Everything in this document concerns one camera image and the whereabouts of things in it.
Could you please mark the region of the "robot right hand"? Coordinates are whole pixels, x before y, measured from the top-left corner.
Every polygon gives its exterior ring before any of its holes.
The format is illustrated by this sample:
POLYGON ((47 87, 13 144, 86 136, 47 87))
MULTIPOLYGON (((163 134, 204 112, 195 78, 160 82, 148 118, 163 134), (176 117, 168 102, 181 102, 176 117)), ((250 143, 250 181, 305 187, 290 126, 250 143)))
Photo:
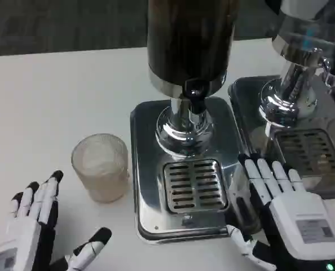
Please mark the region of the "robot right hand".
POLYGON ((263 243, 227 224, 240 254, 263 270, 335 270, 335 229, 322 197, 305 189, 296 169, 258 154, 240 154, 263 243))

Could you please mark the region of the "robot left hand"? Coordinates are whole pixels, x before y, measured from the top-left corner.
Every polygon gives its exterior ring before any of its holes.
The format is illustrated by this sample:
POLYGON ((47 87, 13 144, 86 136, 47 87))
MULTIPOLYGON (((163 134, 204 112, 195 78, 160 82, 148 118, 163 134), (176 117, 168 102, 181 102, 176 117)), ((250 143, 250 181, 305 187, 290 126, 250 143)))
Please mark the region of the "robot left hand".
POLYGON ((112 231, 102 227, 70 255, 51 260, 63 176, 56 170, 45 182, 31 182, 11 199, 7 229, 0 239, 0 270, 85 270, 107 245, 112 231))

